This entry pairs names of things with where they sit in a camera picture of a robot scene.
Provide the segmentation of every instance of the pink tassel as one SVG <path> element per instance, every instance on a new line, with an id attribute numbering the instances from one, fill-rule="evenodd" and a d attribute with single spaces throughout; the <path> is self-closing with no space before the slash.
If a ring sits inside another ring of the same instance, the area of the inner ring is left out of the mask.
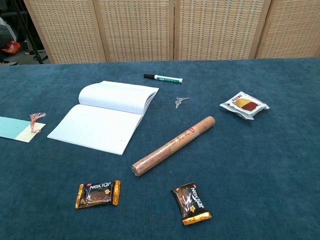
<path id="1" fill-rule="evenodd" d="M 41 130 L 34 130 L 35 127 L 35 123 L 39 118 L 43 118 L 45 117 L 46 114 L 44 112 L 39 112 L 39 113 L 34 113 L 34 114 L 30 114 L 30 118 L 31 118 L 31 122 L 30 122 L 30 128 L 31 128 L 31 132 L 34 134 L 40 133 Z"/>

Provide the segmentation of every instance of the blue table cloth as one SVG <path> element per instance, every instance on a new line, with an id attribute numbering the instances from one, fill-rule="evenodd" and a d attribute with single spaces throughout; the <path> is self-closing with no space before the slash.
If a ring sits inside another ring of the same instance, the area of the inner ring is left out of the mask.
<path id="1" fill-rule="evenodd" d="M 159 88 L 124 154 L 48 139 L 81 89 L 101 81 Z M 0 68 L 0 83 L 0 116 L 47 114 L 30 143 L 0 138 L 3 240 L 320 239 L 319 58 L 20 65 Z M 240 91 L 270 109 L 244 120 L 219 106 Z M 190 99 L 176 109 L 176 97 Z M 133 174 L 207 116 L 213 128 Z M 75 209 L 80 184 L 114 180 L 118 206 Z M 184 226 L 171 189 L 189 182 L 212 218 Z"/>

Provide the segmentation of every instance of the woven panel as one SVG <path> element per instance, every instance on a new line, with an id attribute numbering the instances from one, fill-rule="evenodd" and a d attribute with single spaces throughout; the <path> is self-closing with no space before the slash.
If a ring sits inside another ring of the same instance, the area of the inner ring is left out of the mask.
<path id="1" fill-rule="evenodd" d="M 263 6 L 264 0 L 181 0 L 174 58 L 248 59 Z"/>
<path id="2" fill-rule="evenodd" d="M 170 52 L 173 59 L 173 0 L 94 3 L 107 61 L 169 60 Z"/>
<path id="3" fill-rule="evenodd" d="M 277 0 L 258 58 L 313 57 L 320 46 L 320 0 Z"/>
<path id="4" fill-rule="evenodd" d="M 53 63 L 105 62 L 92 0 L 25 0 Z"/>

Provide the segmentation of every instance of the rolled paper tube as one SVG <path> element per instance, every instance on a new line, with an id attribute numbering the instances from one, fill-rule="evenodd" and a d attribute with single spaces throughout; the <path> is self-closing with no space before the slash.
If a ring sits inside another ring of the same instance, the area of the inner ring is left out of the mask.
<path id="1" fill-rule="evenodd" d="M 193 127 L 189 128 L 179 136 L 175 137 L 171 141 L 167 142 L 162 147 L 158 148 L 148 156 L 137 161 L 132 165 L 132 171 L 136 176 L 141 176 L 145 172 L 152 169 L 154 166 L 161 163 L 163 160 L 171 156 L 173 153 L 178 151 L 180 148 L 191 142 L 193 139 L 198 137 L 200 134 L 207 131 L 216 123 L 212 116 L 207 116 L 202 121 L 198 122 Z"/>

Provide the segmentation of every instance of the open notebook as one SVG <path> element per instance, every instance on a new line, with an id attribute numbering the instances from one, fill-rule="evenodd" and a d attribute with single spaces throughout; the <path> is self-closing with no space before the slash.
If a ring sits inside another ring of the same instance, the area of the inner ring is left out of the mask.
<path id="1" fill-rule="evenodd" d="M 110 81 L 86 86 L 47 137 L 122 155 L 158 90 Z"/>

